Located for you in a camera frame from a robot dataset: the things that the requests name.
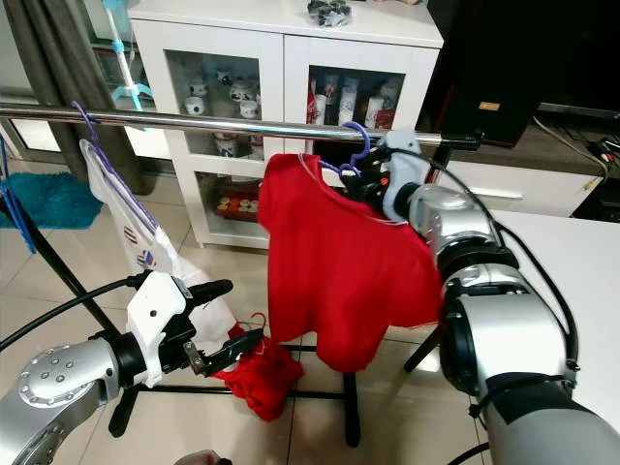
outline white table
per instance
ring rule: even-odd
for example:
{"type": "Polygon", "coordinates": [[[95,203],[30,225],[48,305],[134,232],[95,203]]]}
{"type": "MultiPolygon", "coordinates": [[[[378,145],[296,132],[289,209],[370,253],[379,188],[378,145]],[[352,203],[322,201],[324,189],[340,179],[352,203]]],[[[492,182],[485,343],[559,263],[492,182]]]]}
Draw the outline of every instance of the white table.
{"type": "MultiPolygon", "coordinates": [[[[526,242],[573,311],[581,366],[574,400],[620,431],[620,224],[493,213],[526,242]]],[[[507,242],[521,272],[557,311],[543,279],[518,247],[507,242]]]]}

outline cabinet handle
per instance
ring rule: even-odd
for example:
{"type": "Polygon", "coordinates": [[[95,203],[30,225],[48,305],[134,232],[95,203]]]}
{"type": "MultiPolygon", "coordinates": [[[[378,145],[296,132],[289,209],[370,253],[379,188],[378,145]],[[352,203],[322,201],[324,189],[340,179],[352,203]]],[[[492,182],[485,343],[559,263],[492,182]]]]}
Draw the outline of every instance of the cabinet handle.
{"type": "Polygon", "coordinates": [[[470,187],[470,191],[480,197],[493,197],[507,201],[522,201],[524,196],[520,192],[501,191],[499,189],[486,189],[483,187],[470,187]]]}

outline black rack leg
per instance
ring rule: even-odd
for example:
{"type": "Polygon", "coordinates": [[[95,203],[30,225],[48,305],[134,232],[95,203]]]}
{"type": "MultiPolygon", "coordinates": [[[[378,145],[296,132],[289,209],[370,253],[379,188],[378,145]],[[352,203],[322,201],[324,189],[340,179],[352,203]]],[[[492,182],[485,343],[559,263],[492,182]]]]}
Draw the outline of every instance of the black rack leg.
{"type": "Polygon", "coordinates": [[[345,439],[350,448],[356,448],[361,439],[359,412],[357,410],[357,383],[355,373],[343,373],[345,401],[345,439]]]}
{"type": "Polygon", "coordinates": [[[138,399],[139,393],[140,390],[137,386],[128,387],[123,390],[123,395],[116,405],[108,424],[108,431],[114,438],[120,438],[125,434],[127,424],[129,424],[129,418],[134,411],[134,405],[136,405],[136,399],[138,399]]]}
{"type": "MultiPolygon", "coordinates": [[[[23,206],[21,206],[21,203],[19,201],[17,201],[16,207],[21,212],[25,227],[28,229],[30,237],[32,237],[34,246],[37,248],[37,251],[41,254],[47,264],[51,267],[51,269],[56,272],[58,277],[62,280],[63,283],[67,285],[67,287],[75,296],[86,294],[86,289],[81,285],[75,274],[58,256],[58,254],[51,247],[49,242],[47,242],[46,237],[41,234],[39,228],[37,228],[34,221],[32,221],[32,218],[30,218],[30,215],[28,215],[28,212],[23,208],[23,206]]],[[[4,199],[0,199],[0,211],[7,215],[7,218],[11,219],[11,215],[9,214],[4,199]]],[[[118,329],[116,329],[116,326],[114,326],[114,323],[108,318],[108,316],[104,313],[101,307],[97,305],[97,302],[95,302],[95,300],[91,298],[85,300],[83,304],[84,307],[86,307],[86,309],[95,318],[95,320],[97,320],[97,322],[102,326],[103,329],[106,329],[107,331],[115,335],[120,334],[118,329]]]]}
{"type": "Polygon", "coordinates": [[[424,340],[424,342],[420,344],[414,354],[405,362],[405,371],[408,371],[409,373],[414,371],[419,363],[439,345],[440,336],[441,332],[437,326],[424,340]]]}

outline red t-shirt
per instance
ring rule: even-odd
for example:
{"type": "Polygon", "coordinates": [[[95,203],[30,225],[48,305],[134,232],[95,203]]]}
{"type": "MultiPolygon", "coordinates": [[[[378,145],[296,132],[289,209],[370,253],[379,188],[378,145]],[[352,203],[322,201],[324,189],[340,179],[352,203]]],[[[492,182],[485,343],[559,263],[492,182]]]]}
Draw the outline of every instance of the red t-shirt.
{"type": "Polygon", "coordinates": [[[441,281],[409,225],[325,184],[319,157],[274,155],[259,196],[269,231],[269,325],[274,341],[317,332],[317,355],[351,373],[372,360],[388,326],[437,320],[441,281]]]}

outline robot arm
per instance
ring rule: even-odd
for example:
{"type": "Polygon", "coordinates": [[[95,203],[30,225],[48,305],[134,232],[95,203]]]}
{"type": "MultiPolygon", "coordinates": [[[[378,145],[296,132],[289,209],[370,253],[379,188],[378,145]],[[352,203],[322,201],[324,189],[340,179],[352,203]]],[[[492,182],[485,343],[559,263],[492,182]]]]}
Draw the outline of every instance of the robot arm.
{"type": "Polygon", "coordinates": [[[189,314],[233,287],[228,280],[185,288],[166,273],[151,272],[128,306],[129,332],[48,349],[32,358],[0,400],[0,463],[43,465],[78,425],[114,399],[120,388],[152,387],[163,373],[192,366],[210,376],[237,361],[263,339],[254,329],[210,356],[191,341],[189,314]]]}
{"type": "Polygon", "coordinates": [[[419,152],[412,132],[388,133],[382,148],[382,210],[407,221],[435,255],[444,281],[442,370],[478,398],[471,412],[485,419],[493,463],[620,463],[620,435],[571,399],[576,348],[486,212],[463,194],[421,185],[425,163],[406,153],[419,152]]]}

